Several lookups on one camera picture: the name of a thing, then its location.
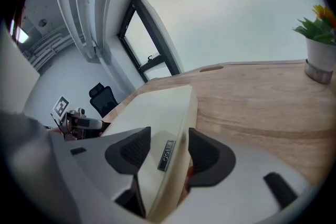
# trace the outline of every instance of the ceiling light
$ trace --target ceiling light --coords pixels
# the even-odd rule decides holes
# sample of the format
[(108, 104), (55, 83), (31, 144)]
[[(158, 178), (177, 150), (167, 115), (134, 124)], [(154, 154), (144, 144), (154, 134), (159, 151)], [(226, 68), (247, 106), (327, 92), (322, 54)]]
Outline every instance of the ceiling light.
[[(12, 20), (12, 23), (10, 25), (11, 29), (9, 30), (10, 35), (13, 35), (13, 26), (14, 26), (14, 21)], [(20, 27), (18, 27), (18, 31), (16, 32), (16, 39), (19, 40), (20, 43), (24, 43), (28, 39), (28, 35), (26, 32), (24, 32)]]

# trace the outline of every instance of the wooden desk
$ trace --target wooden desk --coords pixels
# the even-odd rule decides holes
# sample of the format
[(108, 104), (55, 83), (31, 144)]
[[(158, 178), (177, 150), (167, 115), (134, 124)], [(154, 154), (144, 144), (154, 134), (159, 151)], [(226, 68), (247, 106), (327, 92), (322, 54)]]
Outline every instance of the wooden desk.
[(336, 75), (325, 86), (306, 76), (302, 62), (219, 67), (151, 80), (104, 120), (112, 122), (141, 93), (192, 85), (198, 130), (259, 145), (321, 183), (336, 148)]

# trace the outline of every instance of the black chair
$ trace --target black chair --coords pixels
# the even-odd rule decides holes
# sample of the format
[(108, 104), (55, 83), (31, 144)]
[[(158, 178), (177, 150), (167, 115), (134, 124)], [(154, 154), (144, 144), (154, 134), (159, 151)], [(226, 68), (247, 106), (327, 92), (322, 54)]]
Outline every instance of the black chair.
[(104, 87), (99, 83), (89, 91), (89, 95), (91, 97), (90, 104), (102, 118), (118, 105), (109, 86)]

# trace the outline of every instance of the black gripper pad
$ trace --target black gripper pad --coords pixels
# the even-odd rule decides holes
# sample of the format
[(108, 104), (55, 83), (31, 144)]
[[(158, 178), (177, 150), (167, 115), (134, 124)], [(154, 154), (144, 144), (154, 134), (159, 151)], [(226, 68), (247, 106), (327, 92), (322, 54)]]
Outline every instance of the black gripper pad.
[(133, 178), (131, 188), (125, 190), (115, 202), (142, 218), (146, 217), (146, 209), (142, 202), (138, 177), (136, 175)]
[(298, 198), (296, 193), (281, 175), (275, 172), (269, 173), (264, 176), (264, 181), (282, 209), (289, 206), (296, 198)]
[(189, 128), (188, 151), (194, 165), (194, 175), (188, 181), (188, 189), (215, 186), (236, 165), (236, 156), (231, 148), (194, 128)]
[(120, 174), (136, 175), (151, 149), (151, 128), (146, 127), (105, 151), (106, 161)]

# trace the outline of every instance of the black cable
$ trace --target black cable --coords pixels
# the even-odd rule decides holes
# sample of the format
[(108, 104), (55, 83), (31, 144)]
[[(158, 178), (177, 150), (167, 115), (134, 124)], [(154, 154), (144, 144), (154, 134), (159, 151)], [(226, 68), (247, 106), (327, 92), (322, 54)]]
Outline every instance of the black cable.
[(54, 122), (56, 123), (57, 127), (59, 128), (59, 130), (61, 131), (61, 133), (63, 134), (63, 138), (64, 138), (64, 140), (65, 140), (65, 134), (64, 134), (64, 132), (62, 132), (62, 129), (61, 129), (61, 127), (58, 125), (57, 121), (54, 119), (54, 116), (53, 116), (52, 114), (50, 114), (50, 115), (51, 115), (52, 119), (54, 120)]

